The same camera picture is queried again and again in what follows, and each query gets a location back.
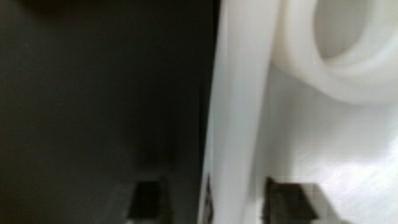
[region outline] white curved tube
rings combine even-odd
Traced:
[[[398,1],[369,0],[357,43],[323,59],[314,41],[317,0],[284,0],[273,62],[333,99],[353,103],[398,102]]]

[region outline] white surface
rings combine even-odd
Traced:
[[[261,16],[273,14],[264,13],[254,1],[252,8],[243,7],[246,2],[234,3],[225,1],[236,11],[229,18],[223,14],[222,20],[207,130],[204,178],[209,174],[213,223],[261,223],[266,176],[278,182],[317,186],[328,203],[323,214],[330,213],[316,224],[394,223],[398,104],[353,106],[337,102],[275,67],[266,78],[264,46],[270,47],[271,38],[248,31],[271,26]],[[353,10],[341,14],[348,6]],[[360,29],[346,24],[362,24],[362,9],[360,0],[321,1],[317,10],[333,10],[325,14],[330,17],[319,16],[325,20],[316,21],[321,55],[339,54],[355,42]],[[325,34],[332,25],[344,29],[330,38]]]

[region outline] dark background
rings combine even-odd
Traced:
[[[159,174],[175,224],[195,223],[214,8],[0,1],[3,224],[117,223],[117,189]]]

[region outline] white hose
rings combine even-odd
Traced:
[[[357,43],[330,59],[314,40],[317,0],[284,0],[273,62],[333,99],[353,103],[398,102],[398,1],[369,0]]]

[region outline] dark gray wall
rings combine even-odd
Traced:
[[[177,223],[195,222],[211,7],[209,0],[0,1],[3,224],[117,223],[115,189],[152,167],[182,183]]]

